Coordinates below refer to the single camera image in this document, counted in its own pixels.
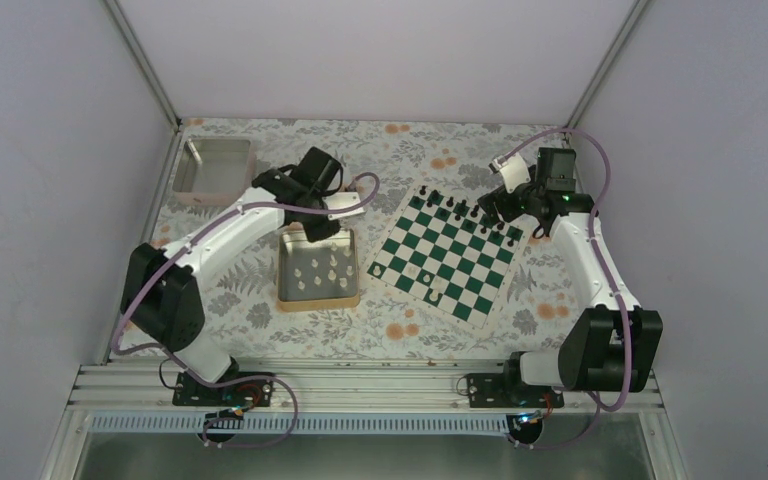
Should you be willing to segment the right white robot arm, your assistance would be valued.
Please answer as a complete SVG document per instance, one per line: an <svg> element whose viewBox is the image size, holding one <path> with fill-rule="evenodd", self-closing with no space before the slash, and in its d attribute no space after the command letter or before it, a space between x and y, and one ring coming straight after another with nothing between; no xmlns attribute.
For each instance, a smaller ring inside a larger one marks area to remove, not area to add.
<svg viewBox="0 0 768 480"><path fill-rule="evenodd" d="M479 207L494 223L527 215L561 254L582 312L561 346L515 355L501 384L504 399L525 407L540 386L567 391L630 394L649 378L663 331L660 315L643 308L621 279L603 243L594 199L576 190L576 153L538 150L528 165L520 154L491 161L500 187Z"/></svg>

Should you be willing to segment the green white chess board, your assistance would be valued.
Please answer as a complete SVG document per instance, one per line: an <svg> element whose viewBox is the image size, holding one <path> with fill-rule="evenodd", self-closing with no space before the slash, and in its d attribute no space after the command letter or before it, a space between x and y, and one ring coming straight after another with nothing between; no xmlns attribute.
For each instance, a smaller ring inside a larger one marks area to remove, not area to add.
<svg viewBox="0 0 768 480"><path fill-rule="evenodd" d="M426 187L424 198L418 197ZM437 204L429 204L433 190ZM393 213L365 273L376 286L415 308L473 331L496 323L504 288L527 245L521 223L492 224L481 208L463 196L428 185L413 186ZM406 271L419 269L415 279ZM443 280L439 303L427 302L431 282Z"/></svg>

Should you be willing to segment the aluminium mounting rail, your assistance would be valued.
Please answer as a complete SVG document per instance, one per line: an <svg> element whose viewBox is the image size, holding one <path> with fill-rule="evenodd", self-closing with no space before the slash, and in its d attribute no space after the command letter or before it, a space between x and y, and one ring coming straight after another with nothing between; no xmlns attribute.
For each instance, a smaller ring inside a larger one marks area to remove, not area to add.
<svg viewBox="0 0 768 480"><path fill-rule="evenodd" d="M463 396L469 373L497 373L499 360L315 360L243 361L244 371L269 372L287 383L276 387L271 413L292 409L296 396L303 413L466 413ZM150 359L80 368L67 401L78 410L170 410L172 392L162 387L177 370Z"/></svg>

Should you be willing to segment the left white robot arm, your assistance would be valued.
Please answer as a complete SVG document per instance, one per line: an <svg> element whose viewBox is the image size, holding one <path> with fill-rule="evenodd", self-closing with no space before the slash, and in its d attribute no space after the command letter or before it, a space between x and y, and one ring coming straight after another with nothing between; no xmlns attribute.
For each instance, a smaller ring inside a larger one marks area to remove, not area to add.
<svg viewBox="0 0 768 480"><path fill-rule="evenodd" d="M307 240L328 239L340 224L327 199L342 179L340 162L312 147L292 165L258 175L237 201L196 231L164 247L143 243L130 255L121 313L199 378L198 390L215 405L238 391L231 356L205 331L200 284L262 237L293 223Z"/></svg>

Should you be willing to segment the yellow rimmed metal tray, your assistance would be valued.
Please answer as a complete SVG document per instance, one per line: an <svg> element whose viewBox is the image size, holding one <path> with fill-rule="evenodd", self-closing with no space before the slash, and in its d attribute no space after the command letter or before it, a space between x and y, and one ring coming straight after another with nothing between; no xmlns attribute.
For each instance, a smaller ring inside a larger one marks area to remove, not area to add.
<svg viewBox="0 0 768 480"><path fill-rule="evenodd" d="M330 250L330 244L337 245L337 251ZM352 257L343 255L344 248L352 249ZM336 267L329 265L334 256ZM319 268L314 269L311 261L317 259ZM355 275L347 276L349 265L355 267ZM302 277L296 278L294 270L300 269ZM314 278L319 276L322 284L317 286ZM339 279L346 278L348 287L339 286ZM298 282L306 284L300 291ZM277 307L284 312L305 312L353 308L360 303L359 261L357 241L352 229L342 229L333 237L318 242L308 242L305 233L287 230L279 237L277 267Z"/></svg>

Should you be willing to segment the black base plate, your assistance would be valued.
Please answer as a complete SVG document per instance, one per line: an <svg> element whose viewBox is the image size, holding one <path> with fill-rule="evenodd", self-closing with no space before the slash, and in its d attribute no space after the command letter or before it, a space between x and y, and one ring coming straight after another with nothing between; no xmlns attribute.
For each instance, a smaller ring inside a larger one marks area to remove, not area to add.
<svg viewBox="0 0 768 480"><path fill-rule="evenodd" d="M472 373L464 379L466 395L473 409L537 409L565 406L563 395L551 387L517 383L502 373Z"/></svg>
<svg viewBox="0 0 768 480"><path fill-rule="evenodd" d="M269 407L273 381L263 378L247 380L226 387L208 387L180 373L172 396L174 406L250 409Z"/></svg>

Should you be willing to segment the pink rimmed metal tray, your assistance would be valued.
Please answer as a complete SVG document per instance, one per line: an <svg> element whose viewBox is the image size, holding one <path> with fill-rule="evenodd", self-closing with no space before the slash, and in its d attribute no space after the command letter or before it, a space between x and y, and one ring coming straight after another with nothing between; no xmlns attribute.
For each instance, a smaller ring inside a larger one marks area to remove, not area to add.
<svg viewBox="0 0 768 480"><path fill-rule="evenodd" d="M226 207L251 185L254 144L235 137L191 137L184 141L171 191L184 205Z"/></svg>

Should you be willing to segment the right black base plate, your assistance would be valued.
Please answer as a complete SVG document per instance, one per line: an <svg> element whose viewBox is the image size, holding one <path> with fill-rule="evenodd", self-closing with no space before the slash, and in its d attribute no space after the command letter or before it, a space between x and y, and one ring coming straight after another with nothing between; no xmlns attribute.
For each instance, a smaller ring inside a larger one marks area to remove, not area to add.
<svg viewBox="0 0 768 480"><path fill-rule="evenodd" d="M551 387L517 383L502 373L472 373L464 379L466 395L473 409L537 409L565 406L563 395Z"/></svg>

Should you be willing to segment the floral table cloth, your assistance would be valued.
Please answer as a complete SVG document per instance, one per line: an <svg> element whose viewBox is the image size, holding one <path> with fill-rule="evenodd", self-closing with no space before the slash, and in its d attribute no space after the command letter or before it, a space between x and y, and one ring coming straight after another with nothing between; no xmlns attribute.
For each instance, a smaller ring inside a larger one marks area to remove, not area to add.
<svg viewBox="0 0 768 480"><path fill-rule="evenodd" d="M522 147L533 159L566 139L545 125L401 121L191 118L184 136L242 137L259 170L297 162L311 147L337 157L348 177L371 171L381 188L364 215L350 221L367 260L418 180L473 201L494 189L496 156ZM556 348L578 315L563 260L547 239L526 238L495 306L496 324L478 332L386 286L364 282L356 307L284 312L277 301L279 236L246 249L201 286L205 327L238 357L301 359L504 359L515 350Z"/></svg>

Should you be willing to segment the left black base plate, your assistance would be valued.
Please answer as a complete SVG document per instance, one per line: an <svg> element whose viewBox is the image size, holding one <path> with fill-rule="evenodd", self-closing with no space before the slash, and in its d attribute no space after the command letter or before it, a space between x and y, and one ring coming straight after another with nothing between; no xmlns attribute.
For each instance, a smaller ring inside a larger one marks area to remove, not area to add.
<svg viewBox="0 0 768 480"><path fill-rule="evenodd" d="M273 381L263 378L247 380L226 387L208 387L180 373L172 396L174 406L250 409L269 407Z"/></svg>

